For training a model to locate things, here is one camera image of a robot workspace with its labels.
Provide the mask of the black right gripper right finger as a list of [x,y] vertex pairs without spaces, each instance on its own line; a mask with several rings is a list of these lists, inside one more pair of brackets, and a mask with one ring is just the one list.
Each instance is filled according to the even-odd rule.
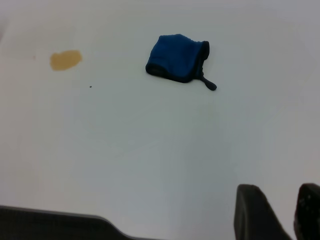
[[304,183],[300,186],[294,215],[297,240],[320,239],[320,186]]

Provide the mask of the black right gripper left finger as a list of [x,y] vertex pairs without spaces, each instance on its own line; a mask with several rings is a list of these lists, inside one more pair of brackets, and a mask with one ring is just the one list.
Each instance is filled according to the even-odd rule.
[[259,187],[240,184],[236,191],[233,227],[236,240],[289,240]]

